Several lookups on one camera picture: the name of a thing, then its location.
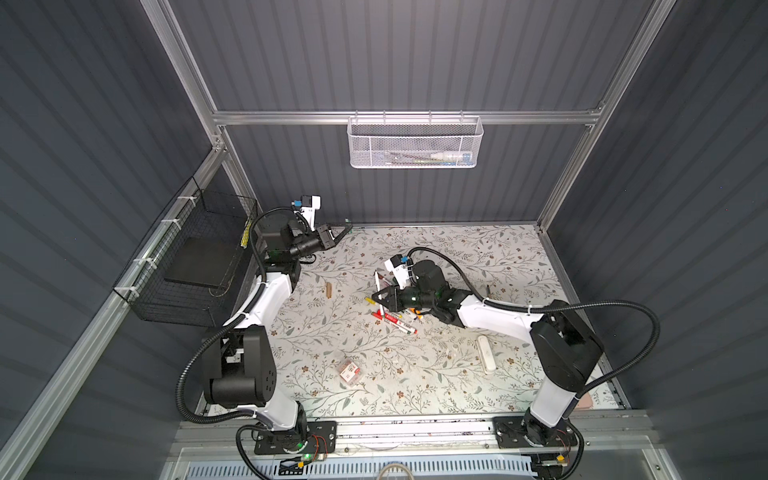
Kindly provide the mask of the dark green capped marker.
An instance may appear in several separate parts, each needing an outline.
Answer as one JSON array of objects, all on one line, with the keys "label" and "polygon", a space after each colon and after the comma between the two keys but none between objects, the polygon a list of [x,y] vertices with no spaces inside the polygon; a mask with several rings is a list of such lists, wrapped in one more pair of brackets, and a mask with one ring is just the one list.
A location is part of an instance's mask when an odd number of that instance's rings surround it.
[{"label": "dark green capped marker", "polygon": [[[375,281],[375,286],[376,286],[376,292],[378,292],[378,291],[381,290],[382,287],[381,287],[381,277],[380,277],[379,272],[377,270],[374,271],[374,281]],[[384,307],[378,301],[376,301],[376,302],[378,304],[379,314],[380,314],[382,320],[384,320],[385,319]]]}]

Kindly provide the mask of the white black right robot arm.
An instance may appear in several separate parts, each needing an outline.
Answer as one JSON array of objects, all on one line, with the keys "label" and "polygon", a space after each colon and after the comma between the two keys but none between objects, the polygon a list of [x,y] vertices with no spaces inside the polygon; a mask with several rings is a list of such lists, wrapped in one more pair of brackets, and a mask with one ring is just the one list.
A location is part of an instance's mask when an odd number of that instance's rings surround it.
[{"label": "white black right robot arm", "polygon": [[502,337],[512,347],[530,347],[543,378],[522,419],[512,431],[533,446],[552,440],[564,445],[581,443],[569,416],[581,398],[594,388],[594,367],[603,354],[602,342],[578,314],[578,306],[554,300],[545,306],[519,306],[491,300],[472,285],[452,286],[435,258],[439,252],[424,248],[426,258],[396,250],[384,252],[383,270],[376,271],[371,301],[382,323],[410,335],[416,320],[430,334],[475,334],[479,363],[494,368],[494,353],[485,344],[486,334]]}]

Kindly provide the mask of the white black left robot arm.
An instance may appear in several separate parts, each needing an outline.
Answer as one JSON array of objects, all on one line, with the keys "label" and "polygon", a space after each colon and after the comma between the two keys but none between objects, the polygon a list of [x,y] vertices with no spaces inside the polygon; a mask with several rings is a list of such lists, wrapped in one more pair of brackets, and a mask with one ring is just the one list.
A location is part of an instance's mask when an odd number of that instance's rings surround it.
[{"label": "white black left robot arm", "polygon": [[311,223],[305,210],[279,207],[253,221],[249,239],[257,265],[254,282],[233,317],[197,353],[206,402],[227,411],[213,416],[188,413],[188,421],[213,424],[251,418],[265,436],[287,449],[301,449],[307,442],[310,427],[303,406],[278,386],[269,328],[298,284],[302,260],[335,248],[352,224],[346,222],[335,233],[329,225]]}]

